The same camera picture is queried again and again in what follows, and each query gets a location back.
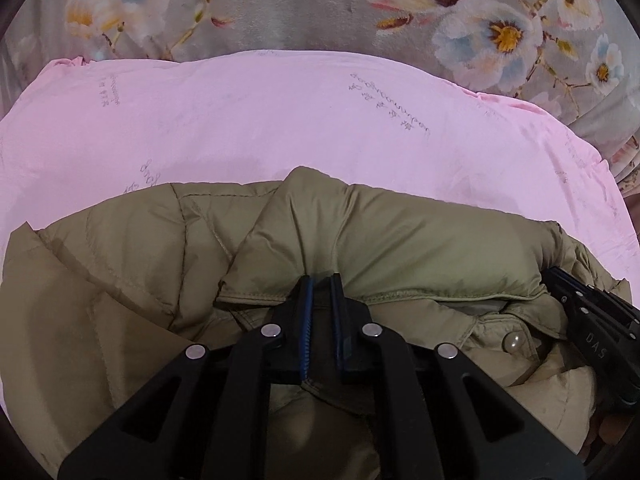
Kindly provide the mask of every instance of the puffer jacket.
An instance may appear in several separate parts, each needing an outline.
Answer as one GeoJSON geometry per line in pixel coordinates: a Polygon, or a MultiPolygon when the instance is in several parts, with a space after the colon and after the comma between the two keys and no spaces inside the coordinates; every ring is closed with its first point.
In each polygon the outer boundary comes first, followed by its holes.
{"type": "MultiPolygon", "coordinates": [[[[556,222],[347,186],[307,168],[282,182],[125,194],[13,232],[0,286],[9,416],[55,476],[190,342],[232,344],[302,274],[340,272],[376,322],[415,345],[459,346],[577,452],[596,382],[564,341],[564,311],[541,284],[549,266],[630,301],[628,283],[556,222]],[[514,334],[521,343],[509,347],[514,334]]],[[[275,386],[270,410],[269,479],[377,476],[359,394],[311,378],[275,386]]]]}

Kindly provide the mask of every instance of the metal screw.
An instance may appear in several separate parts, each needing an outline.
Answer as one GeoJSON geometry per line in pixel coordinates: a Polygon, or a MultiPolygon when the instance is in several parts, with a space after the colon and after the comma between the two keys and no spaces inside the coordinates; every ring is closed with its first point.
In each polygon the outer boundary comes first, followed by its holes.
{"type": "Polygon", "coordinates": [[[440,357],[444,357],[445,359],[453,359],[456,355],[458,355],[458,349],[451,343],[443,343],[438,346],[438,355],[440,357]]]}
{"type": "Polygon", "coordinates": [[[207,353],[207,349],[202,345],[191,345],[184,353],[189,359],[200,359],[207,353]]]}
{"type": "Polygon", "coordinates": [[[260,329],[260,333],[265,337],[277,337],[280,332],[282,332],[282,329],[275,323],[267,323],[260,329]]]}
{"type": "Polygon", "coordinates": [[[367,323],[362,327],[362,333],[369,337],[378,337],[382,334],[382,327],[377,323],[367,323]]]}

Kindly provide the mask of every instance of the pink fabric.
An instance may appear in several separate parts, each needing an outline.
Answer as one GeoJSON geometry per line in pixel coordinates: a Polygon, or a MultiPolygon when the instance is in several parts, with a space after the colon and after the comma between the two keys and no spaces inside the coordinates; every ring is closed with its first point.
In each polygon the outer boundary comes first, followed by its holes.
{"type": "Polygon", "coordinates": [[[640,294],[640,249],[598,152],[534,105],[357,54],[50,63],[0,122],[0,240],[163,182],[299,165],[559,221],[640,294]]]}

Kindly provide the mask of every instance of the floral fabric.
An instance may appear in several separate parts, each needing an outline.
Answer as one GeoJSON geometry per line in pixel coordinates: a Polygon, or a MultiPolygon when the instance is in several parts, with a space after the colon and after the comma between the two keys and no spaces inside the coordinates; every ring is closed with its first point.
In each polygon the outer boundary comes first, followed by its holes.
{"type": "Polygon", "coordinates": [[[615,0],[27,0],[0,43],[0,112],[59,57],[253,49],[372,54],[530,101],[640,191],[640,40],[615,0]]]}

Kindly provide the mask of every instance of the jacket button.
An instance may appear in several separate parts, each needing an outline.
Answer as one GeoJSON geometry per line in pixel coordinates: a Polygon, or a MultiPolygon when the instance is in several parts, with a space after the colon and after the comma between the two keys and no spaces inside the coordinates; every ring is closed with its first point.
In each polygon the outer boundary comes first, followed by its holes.
{"type": "Polygon", "coordinates": [[[524,345],[523,332],[509,332],[502,340],[502,349],[509,354],[515,354],[524,345]]]}

